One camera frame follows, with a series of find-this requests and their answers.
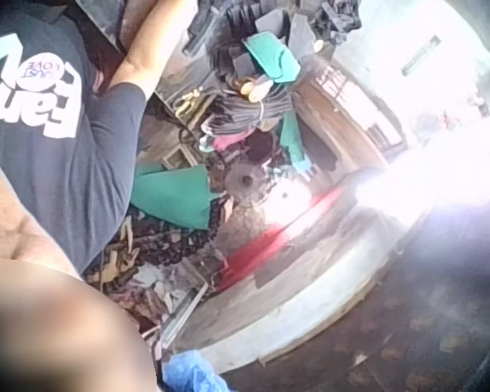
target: black hose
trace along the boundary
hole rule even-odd
[[[213,115],[208,128],[216,136],[233,135],[257,126],[264,119],[280,118],[288,110],[292,110],[291,93],[280,84],[257,103],[238,95],[218,96],[211,105]]]

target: red paint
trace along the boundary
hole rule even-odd
[[[342,190],[338,187],[325,195],[315,197],[311,203],[312,207],[293,222],[286,226],[271,225],[263,234],[239,248],[227,258],[229,268],[221,271],[222,280],[216,290],[222,292],[260,268],[269,258],[281,251],[291,239],[314,225],[336,203]]]

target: circular saw blade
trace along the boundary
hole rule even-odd
[[[259,203],[269,188],[269,177],[250,163],[234,164],[225,177],[225,188],[241,204]]]

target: green fabric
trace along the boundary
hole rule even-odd
[[[208,229],[211,200],[207,169],[153,172],[135,178],[131,203],[151,216],[190,229]]]
[[[305,161],[300,127],[297,125],[296,112],[294,110],[285,113],[279,144],[287,149],[293,163]]]
[[[136,177],[144,174],[159,173],[166,170],[161,163],[145,163],[136,167]]]
[[[245,47],[276,83],[294,82],[301,67],[296,58],[270,31],[243,40]]]

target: dark gray t-shirt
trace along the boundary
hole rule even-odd
[[[62,25],[0,18],[0,166],[79,272],[125,215],[145,109],[135,85],[88,100],[91,83],[82,42]]]

